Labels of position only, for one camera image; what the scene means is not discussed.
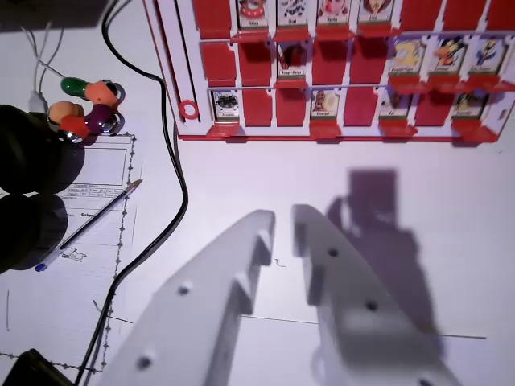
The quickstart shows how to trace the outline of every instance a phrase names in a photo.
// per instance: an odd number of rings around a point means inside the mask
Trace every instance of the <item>pen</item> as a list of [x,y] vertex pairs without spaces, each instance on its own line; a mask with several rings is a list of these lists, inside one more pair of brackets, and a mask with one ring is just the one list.
[[84,235],[88,229],[90,229],[94,224],[96,224],[106,213],[109,213],[111,209],[113,209],[120,201],[122,201],[125,197],[128,197],[138,186],[142,183],[142,179],[138,181],[134,181],[131,183],[122,193],[120,193],[117,197],[113,198],[109,201],[100,211],[98,211],[93,217],[90,217],[88,221],[84,223],[79,229],[77,229],[68,239],[63,241],[58,247],[51,250],[45,258],[41,261],[41,263],[37,264],[35,270],[38,272],[43,272],[48,266],[63,253],[63,251],[75,241],[77,241],[82,235]]

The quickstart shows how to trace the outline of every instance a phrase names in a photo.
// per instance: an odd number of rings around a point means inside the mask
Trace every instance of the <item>red ring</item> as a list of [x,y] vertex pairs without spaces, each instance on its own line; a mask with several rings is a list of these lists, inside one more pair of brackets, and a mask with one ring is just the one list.
[[[186,106],[193,106],[195,112],[193,114],[186,113]],[[186,119],[196,119],[199,117],[199,108],[197,107],[194,101],[185,100],[179,103],[179,111],[180,115],[182,115]]]

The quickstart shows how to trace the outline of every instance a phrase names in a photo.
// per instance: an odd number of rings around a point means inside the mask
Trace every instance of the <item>white cable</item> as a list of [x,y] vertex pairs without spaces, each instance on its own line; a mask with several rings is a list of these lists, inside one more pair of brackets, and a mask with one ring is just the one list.
[[45,36],[43,38],[43,46],[41,46],[41,51],[38,54],[38,59],[35,61],[35,68],[34,68],[34,92],[38,91],[38,67],[39,67],[39,61],[41,60],[41,56],[43,56],[43,51],[45,51],[45,46],[47,45],[48,40],[48,33],[50,32],[50,27],[52,26],[52,21],[49,21],[47,23],[47,26],[45,27]]
[[50,67],[48,64],[46,64],[45,62],[43,62],[40,58],[38,58],[38,52],[35,50],[35,46],[34,46],[34,43],[32,42],[32,39],[31,39],[31,36],[29,35],[29,33],[27,32],[27,30],[23,27],[22,28],[22,31],[25,32],[25,36],[27,37],[28,41],[29,41],[29,44],[31,45],[32,47],[32,52],[34,53],[34,56],[36,57],[36,59],[38,59],[38,62],[44,66],[47,70],[50,70],[52,71],[54,74],[56,74],[58,77],[60,78],[65,78],[66,76],[64,76],[63,74],[61,74],[59,71],[57,71],[56,69]]
[[48,34],[50,32],[51,25],[52,25],[52,22],[48,22],[47,26],[45,27],[45,35],[43,38],[43,45],[41,46],[41,51],[39,53],[38,53],[38,48],[36,47],[36,40],[35,40],[34,34],[31,31],[31,33],[29,35],[27,30],[25,30],[22,27],[22,30],[25,32],[25,35],[29,40],[29,44],[32,47],[32,51],[33,51],[34,55],[36,56],[35,67],[34,67],[34,86],[33,86],[31,95],[29,97],[29,101],[28,101],[29,113],[45,114],[47,112],[47,108],[48,108],[47,102],[45,101],[43,95],[40,92],[38,92],[37,87],[38,87],[38,66],[39,66],[39,62],[41,61],[41,56],[43,55],[45,46],[47,45]]

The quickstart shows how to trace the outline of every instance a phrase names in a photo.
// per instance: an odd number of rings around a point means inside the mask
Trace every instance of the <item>black cable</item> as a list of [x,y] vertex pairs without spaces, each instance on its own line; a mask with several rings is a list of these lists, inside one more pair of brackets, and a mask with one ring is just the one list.
[[91,341],[89,342],[88,350],[86,351],[86,354],[84,356],[84,359],[82,361],[82,364],[79,369],[79,373],[77,374],[77,377],[75,379],[75,385],[78,385],[80,383],[80,380],[84,374],[84,370],[88,366],[89,358],[93,352],[93,348],[95,347],[95,343],[97,343],[97,352],[101,344],[101,338],[102,338],[102,331],[104,330],[105,320],[107,319],[109,308],[111,305],[111,301],[113,300],[114,294],[116,292],[117,287],[120,285],[120,283],[141,263],[143,263],[148,257],[150,257],[170,236],[170,234],[173,233],[175,228],[177,228],[177,225],[179,225],[181,219],[184,217],[184,213],[187,209],[187,202],[188,202],[188,196],[187,196],[187,187],[186,187],[186,181],[184,180],[183,172],[180,168],[180,165],[177,161],[177,158],[175,157],[174,150],[171,144],[170,140],[170,134],[168,133],[168,125],[167,125],[167,89],[166,85],[160,77],[150,74],[148,72],[144,72],[140,68],[137,68],[132,63],[129,63],[120,53],[116,50],[116,48],[113,47],[113,44],[111,43],[111,40],[109,39],[108,34],[108,28],[110,22],[109,16],[113,12],[114,7],[117,5],[118,0],[113,0],[111,2],[111,5],[109,6],[108,10],[105,12],[104,18],[102,19],[102,37],[104,38],[105,44],[107,45],[108,49],[113,53],[114,56],[117,57],[118,60],[120,60],[125,66],[128,68],[136,71],[139,75],[145,76],[149,79],[155,80],[159,83],[159,86],[161,87],[161,116],[163,121],[163,135],[165,139],[165,143],[167,144],[167,150],[168,154],[170,155],[171,163],[174,167],[175,173],[177,174],[177,179],[179,180],[179,185],[183,194],[183,202],[181,203],[180,209],[173,218],[173,220],[167,225],[167,227],[155,238],[154,241],[152,241],[144,250],[139,254],[138,257],[136,257],[129,265],[127,265],[114,279],[113,284],[109,287],[109,291],[107,293],[107,296],[105,297],[104,306],[101,311],[101,316],[98,319],[97,326],[95,327],[95,331],[93,332],[93,337],[91,338]]

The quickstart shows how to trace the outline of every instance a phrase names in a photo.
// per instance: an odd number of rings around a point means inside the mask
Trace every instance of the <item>thin wire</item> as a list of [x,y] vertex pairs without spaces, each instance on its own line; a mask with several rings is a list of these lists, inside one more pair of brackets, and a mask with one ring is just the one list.
[[102,332],[104,330],[105,320],[108,317],[109,308],[111,307],[111,302],[113,300],[113,297],[115,295],[116,289],[120,285],[120,283],[127,277],[129,274],[134,271],[137,267],[140,266],[141,263],[143,263],[148,257],[150,257],[166,240],[167,238],[173,233],[173,231],[177,228],[179,225],[181,219],[184,217],[184,214],[187,210],[187,204],[188,204],[188,194],[187,194],[187,186],[186,181],[184,180],[183,172],[180,168],[180,165],[177,161],[177,158],[174,154],[173,146],[171,144],[170,134],[168,132],[168,125],[167,125],[167,89],[166,85],[160,77],[150,74],[149,72],[144,72],[140,68],[137,68],[132,63],[127,61],[120,53],[116,50],[116,48],[111,43],[111,40],[109,38],[108,33],[108,20],[109,16],[112,14],[114,7],[117,5],[118,0],[113,0],[111,2],[111,5],[109,6],[109,9],[105,12],[104,18],[102,19],[101,24],[101,30],[102,30],[102,37],[104,38],[105,44],[107,45],[108,49],[113,53],[114,56],[118,60],[120,60],[125,66],[132,69],[133,71],[137,72],[139,75],[145,76],[146,78],[152,79],[159,83],[159,86],[161,88],[161,120],[163,125],[163,136],[165,143],[167,145],[168,154],[170,156],[171,164],[174,167],[175,174],[177,175],[177,179],[179,180],[179,185],[182,191],[183,199],[182,203],[180,205],[179,211],[175,214],[175,217],[172,219],[172,221],[163,229],[163,231],[155,238],[154,241],[152,241],[144,250],[139,254],[138,257],[136,257],[132,262],[130,262],[129,265],[127,265],[113,280],[113,284],[109,287],[109,291],[107,293],[107,296],[105,297],[104,306],[102,307],[101,316],[98,319],[97,326],[95,327],[95,331],[93,332],[93,336],[91,338],[91,341],[89,342],[88,349],[84,355],[84,359],[82,361],[82,364],[79,368],[79,372],[77,374],[77,377],[75,379],[75,385],[79,385],[80,380],[82,379],[82,376],[84,374],[84,370],[88,368],[88,362],[89,358],[91,357],[91,354],[93,352],[93,348],[95,348],[94,357],[92,360],[92,364],[90,368],[94,368],[95,361],[97,359],[98,352],[100,350],[101,346],[101,340],[102,340]]
[[[48,67],[50,67],[50,63],[54,60],[54,58],[57,55],[58,50],[61,47],[61,43],[63,42],[63,34],[64,34],[64,28],[61,28],[61,32],[59,33],[59,40],[57,40],[56,49],[51,54],[50,59],[47,62]],[[41,72],[41,77],[39,78],[39,87],[38,87],[38,93],[41,93],[41,89],[43,87],[43,78],[45,77],[45,73],[47,72],[47,67],[43,66],[43,72]]]
[[[27,32],[27,30],[23,27],[20,27],[22,29],[23,32],[25,32],[25,36],[27,37],[29,43],[31,44],[32,46],[32,52],[34,52],[34,56],[37,58],[38,57],[38,52],[35,50],[35,45],[34,45],[34,42],[32,41],[31,39],[31,35]],[[63,74],[61,74],[59,71],[57,71],[56,69],[50,67],[48,64],[46,64],[45,62],[43,62],[41,59],[39,59],[39,63],[45,67],[46,69],[52,71],[54,74],[56,74],[57,76],[61,77],[61,78],[65,78],[66,76],[64,76]]]
[[39,67],[39,61],[41,60],[41,56],[43,55],[43,51],[45,51],[45,46],[47,45],[48,40],[48,33],[50,32],[50,26],[52,25],[52,21],[47,23],[47,26],[45,27],[45,36],[43,38],[43,46],[41,46],[41,51],[39,52],[37,56],[37,60],[35,61],[35,68],[34,68],[34,92],[37,91],[38,87],[38,67]]

